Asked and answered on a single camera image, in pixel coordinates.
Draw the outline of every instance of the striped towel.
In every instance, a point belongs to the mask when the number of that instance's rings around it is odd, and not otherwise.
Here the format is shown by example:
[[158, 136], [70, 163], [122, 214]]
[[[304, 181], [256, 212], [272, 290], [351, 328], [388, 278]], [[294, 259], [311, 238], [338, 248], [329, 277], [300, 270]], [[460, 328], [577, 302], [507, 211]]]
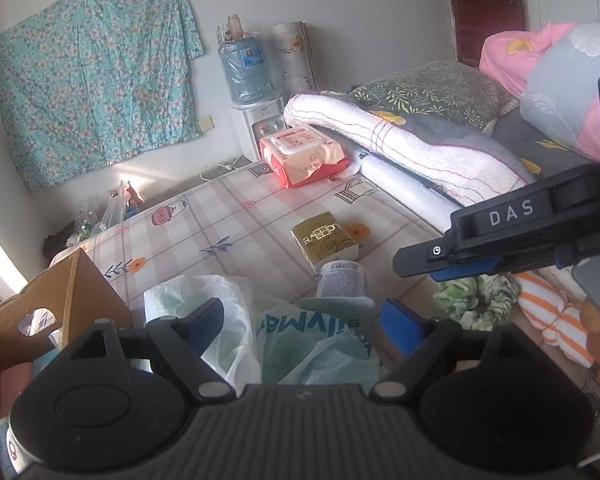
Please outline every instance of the striped towel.
[[544, 341], [589, 368], [593, 358], [587, 351], [588, 331], [580, 322], [580, 310], [534, 272], [521, 272], [513, 278], [520, 286], [520, 309], [531, 325], [542, 331]]

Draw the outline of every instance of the floral curtain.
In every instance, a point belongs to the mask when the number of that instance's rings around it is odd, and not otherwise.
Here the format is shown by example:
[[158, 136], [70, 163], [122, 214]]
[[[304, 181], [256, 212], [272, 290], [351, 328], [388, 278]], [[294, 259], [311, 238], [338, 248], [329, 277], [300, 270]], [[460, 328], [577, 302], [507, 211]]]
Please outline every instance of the floral curtain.
[[189, 0], [58, 0], [0, 34], [0, 111], [31, 190], [197, 137]]

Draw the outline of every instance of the door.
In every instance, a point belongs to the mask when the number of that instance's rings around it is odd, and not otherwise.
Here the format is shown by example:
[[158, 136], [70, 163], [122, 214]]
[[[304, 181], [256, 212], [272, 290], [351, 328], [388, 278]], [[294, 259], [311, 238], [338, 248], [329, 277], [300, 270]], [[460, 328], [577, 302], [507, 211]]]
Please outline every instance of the door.
[[522, 0], [451, 0], [458, 61], [478, 66], [485, 38], [503, 30], [526, 30]]

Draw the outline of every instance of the teal floral fabric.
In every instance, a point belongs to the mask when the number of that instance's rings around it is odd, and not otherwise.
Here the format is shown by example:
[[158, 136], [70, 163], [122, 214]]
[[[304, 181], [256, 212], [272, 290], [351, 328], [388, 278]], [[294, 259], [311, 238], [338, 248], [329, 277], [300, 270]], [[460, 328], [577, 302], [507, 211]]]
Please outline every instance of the teal floral fabric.
[[491, 133], [499, 115], [518, 105], [504, 87], [477, 68], [437, 61], [359, 86], [353, 97], [395, 114], [433, 114]]
[[189, 0], [58, 0], [0, 34], [0, 111], [31, 190], [197, 137]]

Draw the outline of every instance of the water jug label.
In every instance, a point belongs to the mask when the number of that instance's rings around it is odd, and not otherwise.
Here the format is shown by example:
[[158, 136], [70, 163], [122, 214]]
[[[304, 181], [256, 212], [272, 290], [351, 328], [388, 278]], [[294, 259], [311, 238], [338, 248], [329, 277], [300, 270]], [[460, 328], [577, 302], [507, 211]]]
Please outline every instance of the water jug label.
[[240, 57], [242, 58], [242, 64], [245, 68], [251, 68], [252, 66], [264, 63], [262, 51], [257, 46], [242, 49], [240, 51]]

